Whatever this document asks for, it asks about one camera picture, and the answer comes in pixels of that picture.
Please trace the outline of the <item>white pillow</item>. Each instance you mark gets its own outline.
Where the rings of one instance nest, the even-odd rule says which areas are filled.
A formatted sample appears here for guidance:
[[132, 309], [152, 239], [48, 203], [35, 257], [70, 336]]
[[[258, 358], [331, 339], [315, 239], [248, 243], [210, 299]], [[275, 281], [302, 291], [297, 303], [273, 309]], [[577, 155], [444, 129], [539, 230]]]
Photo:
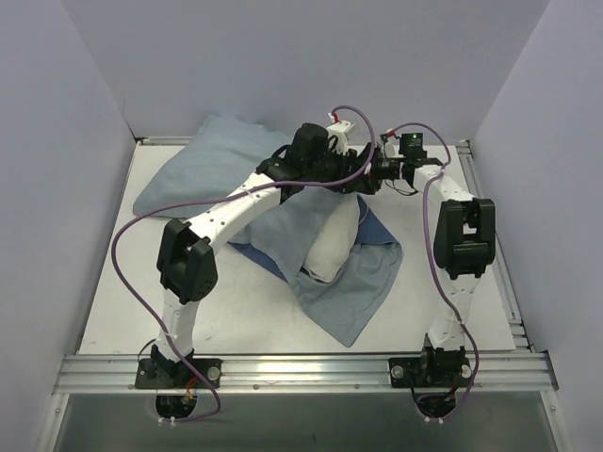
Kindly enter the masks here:
[[306, 254], [302, 268], [321, 283], [332, 283], [350, 256], [360, 221], [356, 195], [348, 195], [333, 210]]

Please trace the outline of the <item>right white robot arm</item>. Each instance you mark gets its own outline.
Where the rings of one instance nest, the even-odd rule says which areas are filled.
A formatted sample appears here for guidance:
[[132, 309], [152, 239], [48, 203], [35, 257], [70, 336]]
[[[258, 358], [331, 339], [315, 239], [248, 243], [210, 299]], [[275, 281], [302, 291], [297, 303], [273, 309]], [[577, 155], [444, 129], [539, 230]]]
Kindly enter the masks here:
[[426, 333], [417, 372], [438, 385], [447, 378], [465, 378], [466, 332], [472, 299], [481, 277], [496, 257], [496, 208], [478, 198], [447, 174], [446, 160], [429, 157], [423, 134], [381, 134], [369, 172], [370, 180], [405, 181], [422, 195], [422, 224], [428, 264], [443, 306]]

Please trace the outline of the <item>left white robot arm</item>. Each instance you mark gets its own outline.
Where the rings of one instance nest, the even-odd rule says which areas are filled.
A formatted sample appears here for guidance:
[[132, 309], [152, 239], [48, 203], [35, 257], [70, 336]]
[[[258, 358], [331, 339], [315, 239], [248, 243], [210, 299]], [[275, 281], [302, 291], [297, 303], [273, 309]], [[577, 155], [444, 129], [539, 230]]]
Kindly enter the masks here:
[[156, 264], [165, 295], [161, 333], [151, 350], [156, 374], [166, 385], [182, 386], [195, 370], [196, 313], [218, 282], [216, 256], [222, 246], [307, 186], [338, 193], [363, 190], [375, 151], [374, 141], [361, 152], [348, 148], [347, 132], [338, 122], [327, 128], [305, 123], [224, 201], [187, 221], [166, 224]]

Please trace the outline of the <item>blue-grey pillowcase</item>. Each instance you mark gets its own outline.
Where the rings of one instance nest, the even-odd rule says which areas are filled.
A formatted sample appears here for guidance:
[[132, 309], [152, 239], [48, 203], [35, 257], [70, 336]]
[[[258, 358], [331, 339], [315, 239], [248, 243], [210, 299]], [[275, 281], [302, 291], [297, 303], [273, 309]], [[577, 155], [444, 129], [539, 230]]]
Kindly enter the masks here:
[[[230, 195], [291, 137], [234, 117], [209, 116], [197, 135], [168, 160], [133, 203], [134, 215], [192, 218], [204, 200]], [[236, 233], [231, 246], [286, 281], [302, 311], [344, 347], [351, 347], [387, 298], [402, 262], [402, 246], [365, 201], [350, 256], [331, 283], [303, 268], [306, 254], [333, 210], [348, 195], [307, 187]]]

